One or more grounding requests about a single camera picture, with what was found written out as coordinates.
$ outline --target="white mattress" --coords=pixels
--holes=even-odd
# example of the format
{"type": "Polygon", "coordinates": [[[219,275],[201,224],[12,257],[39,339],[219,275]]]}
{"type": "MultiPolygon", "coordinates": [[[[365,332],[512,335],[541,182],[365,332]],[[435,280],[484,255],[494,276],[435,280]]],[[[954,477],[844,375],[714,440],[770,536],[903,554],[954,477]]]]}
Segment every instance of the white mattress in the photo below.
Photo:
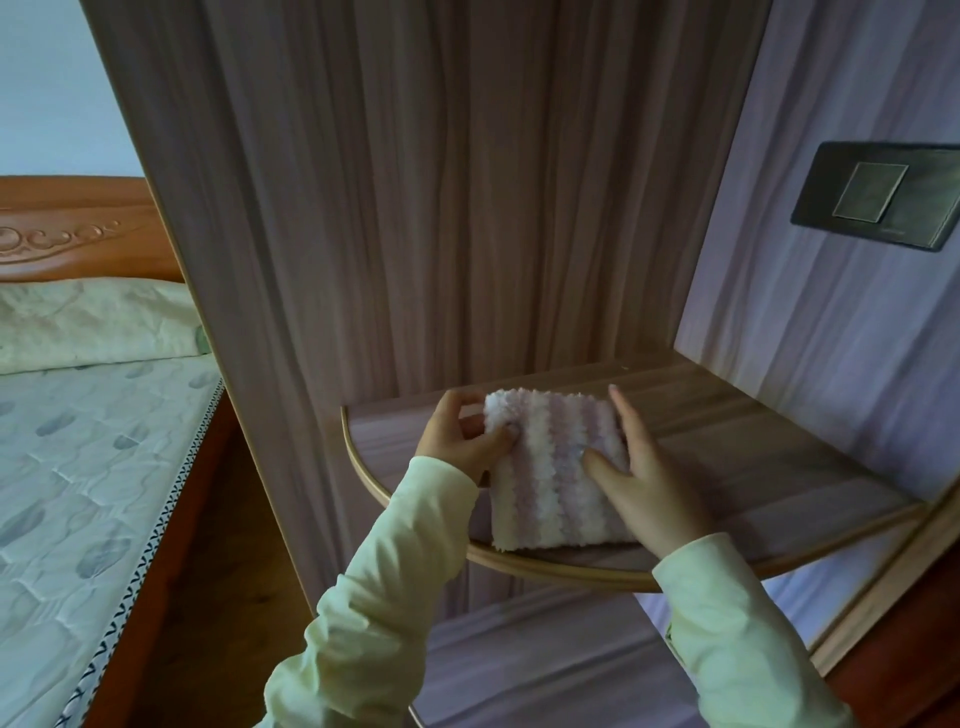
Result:
{"type": "Polygon", "coordinates": [[[0,376],[0,726],[77,726],[223,384],[212,355],[0,376]]]}

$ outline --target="person's left hand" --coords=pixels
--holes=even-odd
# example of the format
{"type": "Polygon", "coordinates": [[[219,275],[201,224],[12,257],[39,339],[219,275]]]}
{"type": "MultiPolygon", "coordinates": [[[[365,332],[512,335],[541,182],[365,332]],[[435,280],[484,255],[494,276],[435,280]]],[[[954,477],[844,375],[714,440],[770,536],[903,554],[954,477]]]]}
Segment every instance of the person's left hand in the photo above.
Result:
{"type": "Polygon", "coordinates": [[[483,473],[510,452],[518,435],[512,425],[484,434],[483,413],[460,419],[461,407],[482,404],[484,397],[479,389],[447,390],[423,430],[417,455],[443,460],[479,485],[483,473]]]}

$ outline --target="person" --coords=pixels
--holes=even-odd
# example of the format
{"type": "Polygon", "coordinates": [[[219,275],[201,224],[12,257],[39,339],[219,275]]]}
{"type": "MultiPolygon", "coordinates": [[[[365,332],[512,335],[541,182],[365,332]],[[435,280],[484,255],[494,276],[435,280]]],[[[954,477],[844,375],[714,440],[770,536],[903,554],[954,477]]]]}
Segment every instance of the person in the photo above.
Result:
{"type": "MultiPolygon", "coordinates": [[[[395,726],[420,691],[426,638],[444,583],[467,555],[467,525],[484,471],[513,446],[510,427],[484,433],[460,419],[479,391],[444,394],[390,504],[317,605],[307,647],[267,682],[260,725],[395,726]]],[[[587,475],[660,562],[672,608],[666,639],[692,677],[707,723],[849,728],[790,622],[730,537],[673,470],[626,398],[611,387],[630,454],[622,473],[586,449],[587,475]]]]}

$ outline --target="striped towel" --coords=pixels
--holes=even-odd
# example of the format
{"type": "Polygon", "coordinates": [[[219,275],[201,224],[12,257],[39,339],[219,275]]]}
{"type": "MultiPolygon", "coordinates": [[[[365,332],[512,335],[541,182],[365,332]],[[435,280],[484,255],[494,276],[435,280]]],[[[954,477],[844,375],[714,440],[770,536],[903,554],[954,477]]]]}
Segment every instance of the striped towel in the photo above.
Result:
{"type": "Polygon", "coordinates": [[[580,465],[584,447],[624,472],[627,451],[611,404],[585,395],[526,389],[487,395],[485,429],[520,429],[509,456],[491,471],[493,545],[502,551],[635,541],[580,465]]]}

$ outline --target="forearm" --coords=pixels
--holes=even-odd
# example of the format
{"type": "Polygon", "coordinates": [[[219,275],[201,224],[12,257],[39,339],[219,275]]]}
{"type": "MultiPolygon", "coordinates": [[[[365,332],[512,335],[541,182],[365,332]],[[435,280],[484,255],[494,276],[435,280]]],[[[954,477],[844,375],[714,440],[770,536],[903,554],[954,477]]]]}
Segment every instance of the forearm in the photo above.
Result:
{"type": "Polygon", "coordinates": [[[423,682],[443,584],[464,564],[476,485],[415,457],[387,509],[317,605],[307,648],[267,683],[265,725],[398,725],[423,682]]]}
{"type": "Polygon", "coordinates": [[[673,610],[667,640],[711,726],[856,725],[727,534],[675,551],[654,576],[673,610]]]}

